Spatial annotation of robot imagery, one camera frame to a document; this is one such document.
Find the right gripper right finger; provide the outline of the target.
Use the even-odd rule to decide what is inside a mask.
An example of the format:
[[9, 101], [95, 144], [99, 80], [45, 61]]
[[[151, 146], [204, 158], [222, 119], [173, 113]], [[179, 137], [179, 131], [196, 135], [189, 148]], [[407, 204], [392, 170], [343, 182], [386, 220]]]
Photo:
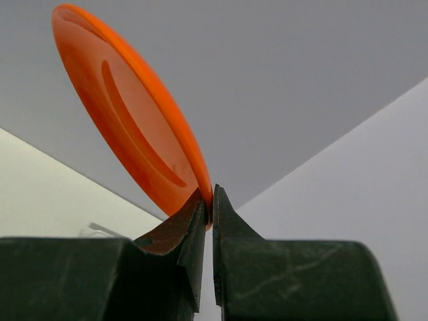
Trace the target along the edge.
[[396, 320], [372, 251], [356, 241], [268, 240], [213, 194], [213, 281], [223, 320]]

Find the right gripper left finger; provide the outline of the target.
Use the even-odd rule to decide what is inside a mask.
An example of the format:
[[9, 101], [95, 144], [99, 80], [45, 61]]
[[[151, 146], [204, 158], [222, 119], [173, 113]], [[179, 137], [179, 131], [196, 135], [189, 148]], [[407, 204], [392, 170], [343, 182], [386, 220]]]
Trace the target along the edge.
[[206, 206], [199, 190], [136, 238], [4, 237], [2, 320], [192, 320]]

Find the orange plate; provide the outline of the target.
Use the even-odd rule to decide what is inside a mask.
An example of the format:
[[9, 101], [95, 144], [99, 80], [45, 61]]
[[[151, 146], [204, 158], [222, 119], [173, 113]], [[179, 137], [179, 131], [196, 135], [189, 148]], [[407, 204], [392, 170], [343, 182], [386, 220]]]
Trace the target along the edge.
[[51, 27], [66, 73], [100, 134], [154, 204], [174, 215], [213, 188], [203, 153], [175, 99], [114, 29], [77, 5], [58, 5]]

